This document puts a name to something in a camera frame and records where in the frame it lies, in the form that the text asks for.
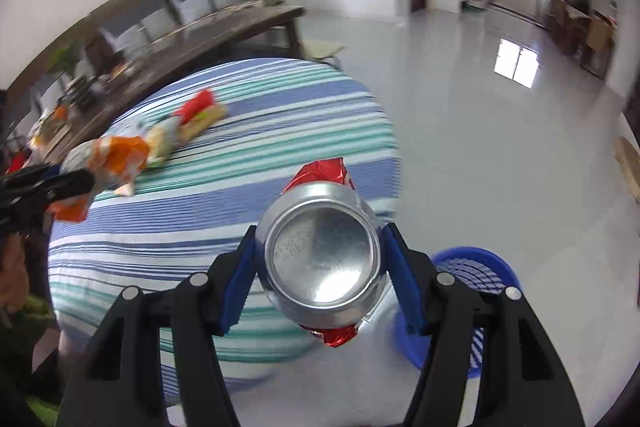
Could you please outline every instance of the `striped tablecloth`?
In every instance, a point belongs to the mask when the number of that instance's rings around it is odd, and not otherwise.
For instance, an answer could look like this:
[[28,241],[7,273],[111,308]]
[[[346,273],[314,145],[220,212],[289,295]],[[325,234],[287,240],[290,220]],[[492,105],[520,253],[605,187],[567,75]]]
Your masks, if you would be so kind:
[[[81,344],[123,287],[172,288],[236,248],[247,227],[305,164],[343,156],[356,190],[383,220],[399,196],[398,145],[383,109],[360,83],[302,60],[255,58],[192,74],[119,117],[108,133],[151,123],[204,87],[229,117],[145,171],[130,198],[103,192],[83,223],[56,223],[49,246],[53,306]],[[161,330],[168,400],[177,399],[172,338]],[[240,322],[215,338],[230,391],[265,378],[316,340],[280,315],[256,280]]]

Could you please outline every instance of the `silver screw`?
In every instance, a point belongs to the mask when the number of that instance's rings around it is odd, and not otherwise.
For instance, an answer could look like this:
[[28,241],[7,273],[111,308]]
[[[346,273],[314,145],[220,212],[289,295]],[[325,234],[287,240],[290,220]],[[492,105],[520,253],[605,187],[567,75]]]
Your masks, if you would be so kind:
[[456,281],[456,278],[449,272],[440,272],[436,275],[436,281],[443,286],[451,286]]
[[127,286],[122,292],[122,298],[131,301],[138,296],[138,288],[135,286]]
[[189,277],[189,282],[193,286],[204,286],[209,280],[209,276],[204,272],[194,273],[191,277]]
[[518,301],[522,297],[522,292],[516,286],[509,286],[504,292],[512,301]]

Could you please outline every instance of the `tiled floor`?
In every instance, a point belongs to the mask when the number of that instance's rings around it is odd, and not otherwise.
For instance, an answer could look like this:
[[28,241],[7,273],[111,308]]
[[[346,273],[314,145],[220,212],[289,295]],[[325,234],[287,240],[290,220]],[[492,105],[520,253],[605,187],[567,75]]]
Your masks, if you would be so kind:
[[[347,45],[345,72],[392,119],[403,159],[396,221],[408,244],[473,245],[507,260],[593,426],[640,360],[640,210],[613,155],[622,100],[545,32],[498,12],[420,13],[405,26],[309,15],[302,35]],[[539,53],[530,89],[494,73],[503,38]],[[418,370],[392,344],[396,306],[370,334],[234,395],[241,423],[401,421]],[[470,381],[461,425],[477,389]]]

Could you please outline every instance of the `human hand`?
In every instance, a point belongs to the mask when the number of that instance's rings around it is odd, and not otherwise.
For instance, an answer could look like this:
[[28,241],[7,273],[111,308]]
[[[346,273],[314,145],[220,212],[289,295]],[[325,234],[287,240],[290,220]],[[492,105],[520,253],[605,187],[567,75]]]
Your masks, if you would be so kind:
[[0,259],[0,309],[10,313],[22,309],[29,295],[29,276],[24,265],[24,248],[17,233],[4,238]]

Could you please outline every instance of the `blue laundry basket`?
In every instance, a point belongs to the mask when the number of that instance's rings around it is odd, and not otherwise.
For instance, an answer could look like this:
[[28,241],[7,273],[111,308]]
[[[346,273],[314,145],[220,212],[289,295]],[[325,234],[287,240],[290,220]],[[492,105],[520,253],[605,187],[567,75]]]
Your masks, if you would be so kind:
[[[511,267],[495,253],[482,248],[457,247],[437,253],[431,258],[436,269],[446,271],[474,290],[500,293],[507,286],[520,288]],[[396,346],[407,359],[422,370],[429,352],[431,336],[421,337],[407,323],[401,311],[394,325]],[[482,328],[474,331],[469,357],[468,378],[480,376],[482,367]]]

